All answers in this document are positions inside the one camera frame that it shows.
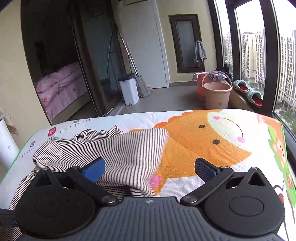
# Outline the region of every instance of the logo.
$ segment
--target logo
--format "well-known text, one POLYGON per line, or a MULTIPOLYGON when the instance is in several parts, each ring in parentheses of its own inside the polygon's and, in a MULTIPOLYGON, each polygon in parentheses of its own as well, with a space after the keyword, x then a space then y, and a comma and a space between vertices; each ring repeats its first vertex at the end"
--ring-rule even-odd
POLYGON ((52 135, 55 133, 56 129, 57 129, 56 127, 51 128, 51 129, 49 130, 49 132, 48 132, 48 136, 49 136, 49 137, 52 136, 52 135))
POLYGON ((149 199, 149 200, 147 200, 147 201, 145 201, 147 204, 152 204, 152 203, 154 203, 154 201, 152 200, 152 199, 149 199))

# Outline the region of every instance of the beige bucket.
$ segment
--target beige bucket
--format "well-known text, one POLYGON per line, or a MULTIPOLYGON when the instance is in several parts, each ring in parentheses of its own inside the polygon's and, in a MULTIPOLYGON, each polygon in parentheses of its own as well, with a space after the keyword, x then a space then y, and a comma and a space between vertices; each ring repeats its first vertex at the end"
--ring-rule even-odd
POLYGON ((203 83, 207 75, 216 73, 224 74, 223 72, 217 70, 211 71, 207 73, 202 80, 202 87, 205 89, 206 108, 208 110, 227 109, 230 91, 233 88, 232 82, 228 76, 227 78, 229 79, 231 85, 221 82, 203 83))

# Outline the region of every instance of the green fuzzy slipper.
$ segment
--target green fuzzy slipper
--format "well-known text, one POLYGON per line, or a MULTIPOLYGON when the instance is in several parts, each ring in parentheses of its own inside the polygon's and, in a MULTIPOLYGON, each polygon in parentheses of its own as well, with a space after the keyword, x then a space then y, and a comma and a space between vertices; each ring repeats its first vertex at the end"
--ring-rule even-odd
POLYGON ((247 99, 250 103, 252 103, 258 107, 262 107, 263 97, 259 91, 250 89, 247 92, 246 96, 247 96, 247 99))
POLYGON ((233 88, 239 90, 242 93, 247 93, 250 89, 244 80, 236 80, 233 83, 233 88))

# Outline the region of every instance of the black trash can lid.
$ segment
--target black trash can lid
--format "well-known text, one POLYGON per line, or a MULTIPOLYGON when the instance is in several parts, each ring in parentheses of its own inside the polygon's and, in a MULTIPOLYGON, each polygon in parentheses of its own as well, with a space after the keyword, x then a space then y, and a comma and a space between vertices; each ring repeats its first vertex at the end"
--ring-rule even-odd
POLYGON ((124 76, 118 78, 118 81, 126 81, 126 80, 130 80, 134 77, 135 77, 135 73, 127 74, 127 75, 124 75, 124 76))

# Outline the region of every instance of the cartoon mat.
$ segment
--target cartoon mat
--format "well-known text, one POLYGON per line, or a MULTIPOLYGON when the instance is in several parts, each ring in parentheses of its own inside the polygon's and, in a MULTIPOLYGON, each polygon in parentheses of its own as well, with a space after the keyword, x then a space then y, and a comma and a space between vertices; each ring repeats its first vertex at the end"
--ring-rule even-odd
POLYGON ((279 121, 245 110, 198 110, 120 115, 69 121, 35 133, 0 185, 0 208, 8 208, 21 180, 33 169, 32 156, 53 137, 72 138, 84 129, 139 131, 165 128, 169 135, 161 165, 150 183, 158 196, 178 200, 203 184, 195 174, 198 157, 235 171, 259 167, 284 203, 286 216, 279 235, 296 237, 294 174, 287 162, 283 127, 279 121))

